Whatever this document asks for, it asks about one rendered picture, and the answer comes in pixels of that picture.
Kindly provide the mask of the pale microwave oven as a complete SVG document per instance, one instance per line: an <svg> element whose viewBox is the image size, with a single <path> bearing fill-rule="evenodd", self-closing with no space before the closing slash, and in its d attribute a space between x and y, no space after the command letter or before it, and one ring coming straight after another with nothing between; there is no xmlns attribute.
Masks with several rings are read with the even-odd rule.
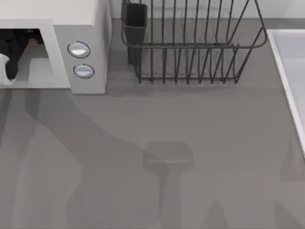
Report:
<svg viewBox="0 0 305 229"><path fill-rule="evenodd" d="M15 81L0 89L105 92L112 38L110 0L0 0L0 29L39 29L44 41L27 46ZM69 54L68 45L77 41L90 47L86 58ZM90 65L94 76L77 77L73 68L81 64Z"/></svg>

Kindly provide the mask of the round silver microwave knob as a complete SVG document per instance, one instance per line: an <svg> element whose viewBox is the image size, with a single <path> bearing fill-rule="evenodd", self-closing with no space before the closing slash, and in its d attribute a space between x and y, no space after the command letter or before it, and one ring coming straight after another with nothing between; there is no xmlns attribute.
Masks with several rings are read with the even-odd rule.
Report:
<svg viewBox="0 0 305 229"><path fill-rule="evenodd" d="M77 41L68 45L68 52L75 58L86 58L90 55L91 50L86 43Z"/></svg>
<svg viewBox="0 0 305 229"><path fill-rule="evenodd" d="M94 76L95 71L90 65L81 64L78 66L74 66L73 73L79 78L89 79Z"/></svg>

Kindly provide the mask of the dark grey cutlery holder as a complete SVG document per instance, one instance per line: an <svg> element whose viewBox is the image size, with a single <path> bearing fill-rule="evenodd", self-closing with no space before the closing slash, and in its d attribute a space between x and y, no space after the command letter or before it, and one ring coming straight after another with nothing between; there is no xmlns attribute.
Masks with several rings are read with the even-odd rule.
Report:
<svg viewBox="0 0 305 229"><path fill-rule="evenodd" d="M138 49L142 46L147 28L147 5L122 0L121 20L127 43L128 64L138 63Z"/></svg>

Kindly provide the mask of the white sink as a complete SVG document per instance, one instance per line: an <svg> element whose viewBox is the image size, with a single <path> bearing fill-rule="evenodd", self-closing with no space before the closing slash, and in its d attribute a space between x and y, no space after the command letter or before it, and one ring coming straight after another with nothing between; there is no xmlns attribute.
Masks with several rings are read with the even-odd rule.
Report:
<svg viewBox="0 0 305 229"><path fill-rule="evenodd" d="M305 29L268 29L267 35L305 158Z"/></svg>

